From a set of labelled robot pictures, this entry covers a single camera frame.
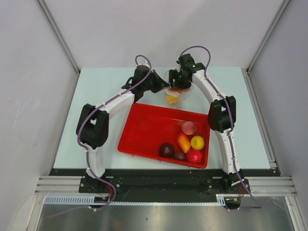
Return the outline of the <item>clear zip top bag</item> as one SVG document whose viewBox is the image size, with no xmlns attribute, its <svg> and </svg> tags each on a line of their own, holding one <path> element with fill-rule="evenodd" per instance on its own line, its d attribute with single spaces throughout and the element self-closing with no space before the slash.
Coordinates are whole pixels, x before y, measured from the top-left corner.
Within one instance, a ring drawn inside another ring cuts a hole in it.
<svg viewBox="0 0 308 231">
<path fill-rule="evenodd" d="M 166 71 L 166 73 L 164 75 L 164 80 L 166 82 L 168 82 L 168 72 L 169 72 L 169 70 Z M 187 91 L 176 91 L 175 89 L 172 89 L 170 86 L 168 88 L 164 89 L 163 91 L 165 93 L 165 100 L 166 100 L 167 94 L 174 95 L 174 96 L 177 96 L 177 95 L 180 96 L 180 101 L 179 101 L 178 104 L 175 104 L 175 105 L 170 105 L 168 103 L 167 104 L 171 107 L 180 107 L 181 102 L 189 95 L 189 92 L 191 91 L 191 89 L 192 89 L 192 84 L 190 86 L 190 89 L 187 90 Z"/>
</svg>

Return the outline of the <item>right aluminium frame post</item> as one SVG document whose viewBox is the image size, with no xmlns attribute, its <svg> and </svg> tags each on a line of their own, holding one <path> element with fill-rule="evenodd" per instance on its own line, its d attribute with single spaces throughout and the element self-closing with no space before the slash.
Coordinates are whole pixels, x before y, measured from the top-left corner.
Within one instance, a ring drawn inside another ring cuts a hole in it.
<svg viewBox="0 0 308 231">
<path fill-rule="evenodd" d="M 254 69 L 257 61 L 261 57 L 262 53 L 264 52 L 267 44 L 269 43 L 271 37 L 273 36 L 273 33 L 275 32 L 277 26 L 279 25 L 284 13 L 287 11 L 288 6 L 292 0 L 283 0 L 281 4 L 278 7 L 277 12 L 275 13 L 268 29 L 266 30 L 265 35 L 263 36 L 256 52 L 254 53 L 251 61 L 249 62 L 248 67 L 245 69 L 247 74 L 250 74 L 252 70 Z"/>
</svg>

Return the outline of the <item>yellow fake lemon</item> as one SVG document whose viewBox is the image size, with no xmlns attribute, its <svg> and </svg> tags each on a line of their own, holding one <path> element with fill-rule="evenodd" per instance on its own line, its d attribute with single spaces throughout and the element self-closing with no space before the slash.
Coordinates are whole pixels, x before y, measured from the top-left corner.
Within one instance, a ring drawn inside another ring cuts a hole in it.
<svg viewBox="0 0 308 231">
<path fill-rule="evenodd" d="M 191 147 L 196 150 L 202 150 L 205 146 L 205 140 L 201 136 L 194 136 L 191 139 Z"/>
</svg>

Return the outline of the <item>pink fake peach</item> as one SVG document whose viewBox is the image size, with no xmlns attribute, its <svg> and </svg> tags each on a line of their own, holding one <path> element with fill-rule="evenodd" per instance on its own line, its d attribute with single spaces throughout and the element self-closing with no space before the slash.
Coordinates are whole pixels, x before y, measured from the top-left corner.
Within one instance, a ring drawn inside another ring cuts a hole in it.
<svg viewBox="0 0 308 231">
<path fill-rule="evenodd" d="M 190 136 L 196 131 L 196 125 L 191 121 L 186 121 L 181 125 L 181 130 L 184 134 Z"/>
</svg>

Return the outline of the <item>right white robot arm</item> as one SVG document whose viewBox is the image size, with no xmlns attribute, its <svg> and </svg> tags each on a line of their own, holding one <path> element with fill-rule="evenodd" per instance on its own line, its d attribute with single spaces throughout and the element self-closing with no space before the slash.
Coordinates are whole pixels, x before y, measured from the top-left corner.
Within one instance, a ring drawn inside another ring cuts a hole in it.
<svg viewBox="0 0 308 231">
<path fill-rule="evenodd" d="M 179 90 L 188 84 L 196 85 L 210 103 L 207 119 L 211 130 L 217 136 L 221 151 L 224 171 L 221 187 L 225 192 L 233 193 L 243 182 L 233 135 L 236 99 L 234 96 L 224 94 L 207 73 L 208 66 L 196 63 L 189 53 L 180 55 L 177 64 L 177 70 L 170 70 L 168 81 L 171 87 Z"/>
</svg>

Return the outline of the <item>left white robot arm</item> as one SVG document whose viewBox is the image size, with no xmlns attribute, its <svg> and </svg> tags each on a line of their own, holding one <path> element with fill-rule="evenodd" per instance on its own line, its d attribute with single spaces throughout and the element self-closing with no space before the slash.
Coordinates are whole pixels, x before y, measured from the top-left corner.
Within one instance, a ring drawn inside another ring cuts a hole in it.
<svg viewBox="0 0 308 231">
<path fill-rule="evenodd" d="M 105 167 L 96 154 L 97 149 L 108 139 L 109 121 L 121 110 L 141 99 L 146 91 L 157 93 L 169 86 L 170 84 L 152 69 L 150 63 L 145 62 L 136 66 L 133 76 L 126 81 L 117 95 L 98 106 L 83 106 L 76 129 L 77 143 L 85 149 L 86 173 L 92 177 L 89 186 L 95 192 L 102 192 L 106 185 L 110 185 L 102 178 Z"/>
</svg>

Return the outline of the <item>red plastic tray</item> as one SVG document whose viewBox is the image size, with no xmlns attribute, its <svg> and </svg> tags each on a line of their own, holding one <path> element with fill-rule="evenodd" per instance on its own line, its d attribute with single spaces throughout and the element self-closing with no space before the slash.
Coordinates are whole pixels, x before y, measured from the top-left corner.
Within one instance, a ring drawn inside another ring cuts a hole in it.
<svg viewBox="0 0 308 231">
<path fill-rule="evenodd" d="M 170 143 L 175 151 L 180 151 L 177 137 L 181 133 L 181 124 L 191 121 L 196 125 L 194 135 L 205 140 L 205 146 L 196 163 L 164 158 L 159 155 L 159 148 L 163 143 Z M 118 150 L 123 153 L 142 156 L 174 164 L 206 168 L 208 163 L 208 150 L 210 140 L 210 127 L 207 115 L 183 111 L 173 108 L 159 107 L 142 103 L 131 106 L 125 123 Z"/>
</svg>

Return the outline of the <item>red fake apple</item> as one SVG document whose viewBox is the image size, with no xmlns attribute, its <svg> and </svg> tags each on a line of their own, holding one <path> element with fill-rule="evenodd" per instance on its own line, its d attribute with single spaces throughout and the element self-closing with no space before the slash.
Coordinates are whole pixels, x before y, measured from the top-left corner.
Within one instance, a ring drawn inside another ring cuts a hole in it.
<svg viewBox="0 0 308 231">
<path fill-rule="evenodd" d="M 190 163 L 199 163 L 203 158 L 201 151 L 190 149 L 186 154 L 186 159 Z"/>
</svg>

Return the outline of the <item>yellow fake apple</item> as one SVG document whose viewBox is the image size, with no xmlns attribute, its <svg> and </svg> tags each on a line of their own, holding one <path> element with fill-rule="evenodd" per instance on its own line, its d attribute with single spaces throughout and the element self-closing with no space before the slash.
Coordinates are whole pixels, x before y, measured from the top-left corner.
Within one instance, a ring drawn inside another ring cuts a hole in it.
<svg viewBox="0 0 308 231">
<path fill-rule="evenodd" d="M 174 95 L 167 94 L 166 95 L 166 101 L 170 105 L 178 104 L 179 101 L 180 101 L 180 96 L 179 95 L 174 96 Z"/>
</svg>

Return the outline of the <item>left aluminium frame post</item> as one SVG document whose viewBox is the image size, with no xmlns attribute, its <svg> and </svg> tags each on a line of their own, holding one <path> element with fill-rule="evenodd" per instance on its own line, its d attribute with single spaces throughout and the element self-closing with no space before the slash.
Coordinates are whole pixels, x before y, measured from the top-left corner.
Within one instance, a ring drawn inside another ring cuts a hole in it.
<svg viewBox="0 0 308 231">
<path fill-rule="evenodd" d="M 53 17 L 47 3 L 45 0 L 35 0 L 35 2 L 37 3 L 39 9 L 41 10 L 44 18 L 47 21 L 47 24 L 49 25 L 52 33 L 54 34 L 56 40 L 58 41 L 64 55 L 66 56 L 68 62 L 70 63 L 71 67 L 73 68 L 74 72 L 77 74 L 77 76 L 80 75 L 80 68 L 78 67 L 78 64 L 75 60 L 75 58 L 73 57 L 73 54 L 67 44 L 67 42 L 65 41 L 64 36 L 62 35 L 62 32 L 55 20 L 55 18 Z"/>
</svg>

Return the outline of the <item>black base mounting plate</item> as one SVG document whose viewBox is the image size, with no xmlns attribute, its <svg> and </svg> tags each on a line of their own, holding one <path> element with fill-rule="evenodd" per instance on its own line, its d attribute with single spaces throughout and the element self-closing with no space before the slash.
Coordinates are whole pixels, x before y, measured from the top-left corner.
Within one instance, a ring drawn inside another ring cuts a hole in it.
<svg viewBox="0 0 308 231">
<path fill-rule="evenodd" d="M 88 176 L 83 169 L 52 169 L 50 176 L 80 176 L 85 188 L 79 193 L 109 193 L 110 187 Z M 244 186 L 225 191 L 221 187 L 222 170 L 159 170 L 159 169 L 108 169 L 102 176 L 115 187 L 117 195 L 145 195 L 172 193 L 173 195 L 238 194 L 245 191 Z"/>
</svg>

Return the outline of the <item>dark purple fake fruit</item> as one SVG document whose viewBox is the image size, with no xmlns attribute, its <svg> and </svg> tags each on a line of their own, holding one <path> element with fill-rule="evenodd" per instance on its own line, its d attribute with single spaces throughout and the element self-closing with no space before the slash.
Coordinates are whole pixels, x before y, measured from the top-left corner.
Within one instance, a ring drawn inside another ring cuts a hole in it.
<svg viewBox="0 0 308 231">
<path fill-rule="evenodd" d="M 162 143 L 159 147 L 159 156 L 163 158 L 171 158 L 175 152 L 174 145 L 171 143 Z"/>
</svg>

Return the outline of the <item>aluminium frame post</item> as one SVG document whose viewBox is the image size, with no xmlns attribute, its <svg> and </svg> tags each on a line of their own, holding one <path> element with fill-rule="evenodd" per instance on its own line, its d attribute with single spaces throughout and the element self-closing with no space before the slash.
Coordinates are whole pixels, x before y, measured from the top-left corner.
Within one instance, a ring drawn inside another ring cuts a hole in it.
<svg viewBox="0 0 308 231">
<path fill-rule="evenodd" d="M 269 43 L 271 37 L 273 36 L 273 33 L 275 32 L 277 26 L 279 25 L 284 13 L 287 11 L 288 6 L 292 0 L 283 0 L 281 4 L 278 7 L 277 12 L 275 13 L 268 29 L 266 30 L 265 35 L 263 36 L 256 52 L 254 53 L 251 61 L 249 62 L 248 67 L 245 69 L 247 74 L 250 74 L 252 70 L 254 69 L 257 61 L 261 57 L 262 53 L 264 52 L 267 44 Z"/>
<path fill-rule="evenodd" d="M 77 76 L 80 75 L 80 68 L 78 67 L 78 64 L 75 60 L 75 58 L 73 57 L 73 54 L 67 44 L 67 42 L 65 41 L 64 36 L 62 35 L 62 32 L 55 20 L 55 18 L 53 17 L 47 3 L 45 0 L 35 0 L 35 2 L 37 3 L 39 9 L 41 10 L 44 18 L 47 21 L 47 24 L 49 25 L 52 33 L 54 34 L 56 40 L 58 41 L 64 55 L 66 56 L 68 62 L 70 63 L 71 67 L 73 68 L 74 72 L 77 74 Z"/>
</svg>

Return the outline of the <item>dark maroon fake fig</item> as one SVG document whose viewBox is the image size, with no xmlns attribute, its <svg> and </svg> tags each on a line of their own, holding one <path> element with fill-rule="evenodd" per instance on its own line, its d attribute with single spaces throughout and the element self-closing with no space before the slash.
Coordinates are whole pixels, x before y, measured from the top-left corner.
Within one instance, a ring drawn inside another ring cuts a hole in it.
<svg viewBox="0 0 308 231">
<path fill-rule="evenodd" d="M 173 159 L 178 161 L 186 161 L 186 154 L 184 152 L 175 152 L 173 154 Z"/>
</svg>

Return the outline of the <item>aluminium front rail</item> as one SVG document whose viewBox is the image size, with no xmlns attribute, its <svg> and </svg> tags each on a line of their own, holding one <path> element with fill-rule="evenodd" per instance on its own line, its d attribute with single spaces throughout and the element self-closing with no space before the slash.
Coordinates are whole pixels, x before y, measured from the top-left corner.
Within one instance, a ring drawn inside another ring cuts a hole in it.
<svg viewBox="0 0 308 231">
<path fill-rule="evenodd" d="M 296 196 L 291 177 L 247 177 L 251 193 L 256 196 Z M 36 193 L 75 194 L 85 188 L 80 176 L 42 176 L 39 178 Z"/>
</svg>

